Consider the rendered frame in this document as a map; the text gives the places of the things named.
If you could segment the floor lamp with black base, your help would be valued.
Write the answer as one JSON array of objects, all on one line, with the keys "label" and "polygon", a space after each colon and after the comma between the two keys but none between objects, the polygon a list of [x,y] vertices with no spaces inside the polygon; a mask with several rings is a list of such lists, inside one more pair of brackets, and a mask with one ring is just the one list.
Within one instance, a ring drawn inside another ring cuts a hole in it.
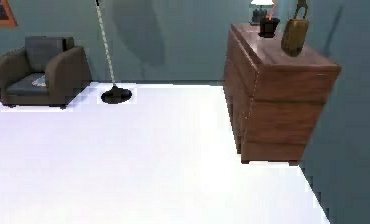
[{"label": "floor lamp with black base", "polygon": [[107,37],[106,37],[101,7],[100,7],[100,0],[94,0],[94,1],[95,1],[95,6],[96,6],[98,23],[99,23],[99,27],[101,31],[102,43],[103,43],[104,51],[105,51],[105,58],[106,58],[109,75],[110,75],[111,82],[112,82],[112,87],[109,90],[102,93],[101,100],[106,104],[120,104],[120,103],[130,100],[132,97],[132,92],[129,89],[120,88],[116,84],[112,59],[110,56],[109,45],[107,42]]}]

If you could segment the small white shade table lamp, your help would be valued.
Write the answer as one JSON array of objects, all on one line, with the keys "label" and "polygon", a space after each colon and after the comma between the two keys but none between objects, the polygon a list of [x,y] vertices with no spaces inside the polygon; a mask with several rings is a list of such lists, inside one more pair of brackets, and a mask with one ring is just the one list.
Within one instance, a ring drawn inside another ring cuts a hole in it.
[{"label": "small white shade table lamp", "polygon": [[265,18],[267,15],[267,7],[273,6],[274,1],[273,0],[251,0],[250,4],[254,6],[250,24],[253,26],[259,26],[260,20]]}]

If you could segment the brown wooden chest of drawers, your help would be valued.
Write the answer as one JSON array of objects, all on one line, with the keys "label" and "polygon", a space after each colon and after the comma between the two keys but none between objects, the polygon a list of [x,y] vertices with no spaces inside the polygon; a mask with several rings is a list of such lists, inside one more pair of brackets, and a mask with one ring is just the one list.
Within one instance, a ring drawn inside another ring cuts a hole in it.
[{"label": "brown wooden chest of drawers", "polygon": [[309,46],[290,57],[280,34],[262,38],[255,26],[233,24],[223,89],[241,162],[298,164],[340,72]]}]

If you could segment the olive yellow vase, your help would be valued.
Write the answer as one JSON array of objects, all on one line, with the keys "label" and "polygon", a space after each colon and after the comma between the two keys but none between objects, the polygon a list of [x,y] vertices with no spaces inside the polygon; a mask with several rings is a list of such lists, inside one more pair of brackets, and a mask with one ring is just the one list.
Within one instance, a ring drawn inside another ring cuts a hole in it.
[{"label": "olive yellow vase", "polygon": [[297,57],[305,43],[309,28],[307,0],[297,0],[293,16],[287,21],[281,40],[281,49],[291,57]]}]

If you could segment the orange framed wall picture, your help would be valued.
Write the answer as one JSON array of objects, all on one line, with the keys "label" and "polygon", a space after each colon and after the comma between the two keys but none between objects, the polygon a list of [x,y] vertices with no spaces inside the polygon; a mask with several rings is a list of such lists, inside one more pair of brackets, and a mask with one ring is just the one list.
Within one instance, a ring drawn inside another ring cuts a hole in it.
[{"label": "orange framed wall picture", "polygon": [[0,26],[17,26],[16,19],[12,13],[8,0],[0,0]]}]

